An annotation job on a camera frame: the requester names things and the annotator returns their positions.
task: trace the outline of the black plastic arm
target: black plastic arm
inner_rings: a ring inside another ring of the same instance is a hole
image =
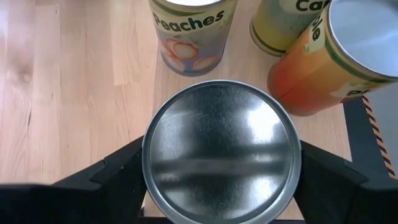
[[[294,198],[307,224],[396,223],[398,180],[301,143]]]
[[[0,223],[136,223],[142,137],[53,185],[1,185]]]

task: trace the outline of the silver can lid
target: silver can lid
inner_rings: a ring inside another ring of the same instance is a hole
[[[164,103],[142,145],[148,191],[174,223],[268,223],[299,181],[292,121],[252,86],[214,80]]]
[[[177,4],[180,6],[210,6],[225,0],[153,0],[153,1],[167,1],[169,3]]]
[[[398,78],[397,0],[333,0],[329,18],[346,55],[372,72]]]

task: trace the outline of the hardwood floor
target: hardwood floor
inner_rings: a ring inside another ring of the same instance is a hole
[[[0,182],[52,183],[144,134],[146,1],[0,0]]]

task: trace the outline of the can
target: can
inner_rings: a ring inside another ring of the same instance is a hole
[[[204,75],[220,62],[237,0],[149,0],[166,65],[185,76]]]
[[[310,115],[398,81],[397,14],[396,0],[333,0],[271,68],[271,95]]]
[[[142,142],[147,189],[176,224],[263,224],[291,201],[301,145],[271,96],[229,80],[181,90],[155,113]]]
[[[330,0],[262,0],[250,25],[257,46],[282,56]]]

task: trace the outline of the orange and black striped tape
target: orange and black striped tape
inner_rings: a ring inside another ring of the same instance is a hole
[[[377,125],[376,119],[374,118],[373,111],[372,111],[371,105],[369,103],[369,100],[365,96],[362,96],[362,101],[363,101],[363,104],[365,105],[366,112],[369,116],[369,121],[372,124],[373,133],[376,136],[376,141],[377,141],[377,144],[379,145],[381,156],[384,159],[384,165],[387,167],[388,174],[390,175],[390,177],[395,178],[396,174],[392,168],[391,161],[388,158],[388,153],[387,153],[386,147],[384,147],[384,143],[383,143],[383,139],[381,137],[379,126]]]

